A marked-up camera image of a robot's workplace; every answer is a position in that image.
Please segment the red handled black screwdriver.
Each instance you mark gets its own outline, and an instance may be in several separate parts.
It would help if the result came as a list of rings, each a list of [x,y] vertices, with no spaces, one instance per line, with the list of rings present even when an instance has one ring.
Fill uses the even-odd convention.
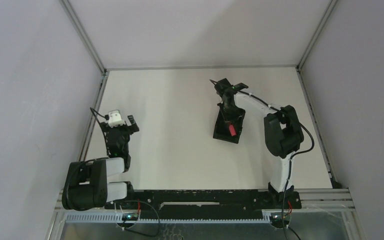
[[[223,121],[225,123],[225,126],[227,127],[232,137],[235,137],[237,135],[237,132],[234,126],[234,123],[236,122],[236,120],[237,120],[237,117],[230,113],[225,112],[223,115]]]

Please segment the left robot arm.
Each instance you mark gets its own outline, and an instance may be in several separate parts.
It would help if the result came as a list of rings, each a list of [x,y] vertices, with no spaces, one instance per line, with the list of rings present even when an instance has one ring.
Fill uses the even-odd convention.
[[[70,163],[61,197],[64,209],[87,211],[104,207],[110,201],[108,177],[130,169],[129,142],[131,135],[140,131],[133,115],[127,119],[130,124],[115,112],[109,114],[106,122],[98,122],[106,156]]]

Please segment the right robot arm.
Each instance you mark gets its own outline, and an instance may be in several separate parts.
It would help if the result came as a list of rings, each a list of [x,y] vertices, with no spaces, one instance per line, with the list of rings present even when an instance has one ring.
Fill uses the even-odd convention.
[[[299,121],[291,105],[275,106],[247,92],[244,83],[233,85],[227,78],[210,81],[220,97],[213,138],[238,144],[243,131],[246,110],[239,102],[246,101],[262,113],[263,135],[267,150],[276,157],[273,175],[268,183],[269,203],[282,208],[289,201],[294,186],[291,181],[295,157],[310,152],[315,140]]]

